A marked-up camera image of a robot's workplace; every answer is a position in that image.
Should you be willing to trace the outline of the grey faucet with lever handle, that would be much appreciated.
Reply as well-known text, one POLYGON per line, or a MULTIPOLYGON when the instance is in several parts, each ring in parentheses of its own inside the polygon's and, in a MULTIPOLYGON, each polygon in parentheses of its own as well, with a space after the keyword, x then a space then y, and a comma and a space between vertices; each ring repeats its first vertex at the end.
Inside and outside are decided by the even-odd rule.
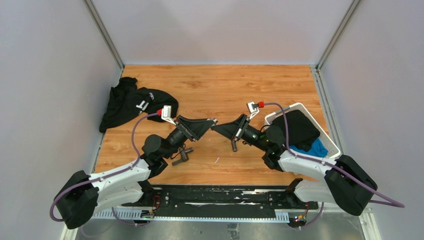
POLYGON ((232 147, 232 151, 233 152, 237 152, 238 148, 237 148, 237 141, 235 139, 231 140, 231 147, 232 147))

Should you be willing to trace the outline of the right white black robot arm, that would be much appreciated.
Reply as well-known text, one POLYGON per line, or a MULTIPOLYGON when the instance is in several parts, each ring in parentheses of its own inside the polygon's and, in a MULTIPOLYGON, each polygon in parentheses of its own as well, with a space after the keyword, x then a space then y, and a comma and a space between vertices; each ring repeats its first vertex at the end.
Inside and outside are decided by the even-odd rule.
POLYGON ((291 190, 285 195, 286 203, 294 209, 305 202, 323 202, 338 205, 353 216, 362 214, 378 189, 375 181, 350 156, 319 158, 301 153, 291 154, 286 146, 286 136, 276 125, 260 131, 250 125, 245 114, 238 119, 215 125, 213 131, 231 140, 234 150, 236 142, 243 140, 264 152, 265 165, 280 172, 292 172, 313 178, 295 179, 291 190))

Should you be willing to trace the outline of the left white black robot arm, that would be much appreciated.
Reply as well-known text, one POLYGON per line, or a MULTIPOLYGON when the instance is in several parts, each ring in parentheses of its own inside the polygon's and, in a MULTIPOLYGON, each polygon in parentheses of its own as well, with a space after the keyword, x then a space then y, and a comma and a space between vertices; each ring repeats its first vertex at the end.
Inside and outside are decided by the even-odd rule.
POLYGON ((130 163, 100 173, 74 172, 54 197, 50 218, 72 230, 105 209, 136 202, 143 207, 150 205, 154 193, 148 180, 164 171, 166 159, 186 141, 201 139, 217 120, 179 115, 172 123, 174 130, 167 137, 151 134, 141 148, 136 147, 136 158, 130 163))

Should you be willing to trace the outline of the grey tee pipe fitting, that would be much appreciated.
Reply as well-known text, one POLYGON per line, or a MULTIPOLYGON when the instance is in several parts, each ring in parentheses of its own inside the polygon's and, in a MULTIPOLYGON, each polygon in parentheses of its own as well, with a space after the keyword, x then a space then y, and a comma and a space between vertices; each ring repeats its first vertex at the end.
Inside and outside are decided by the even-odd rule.
POLYGON ((218 123, 218 120, 216 118, 208 118, 207 123, 210 125, 210 127, 213 127, 218 123))

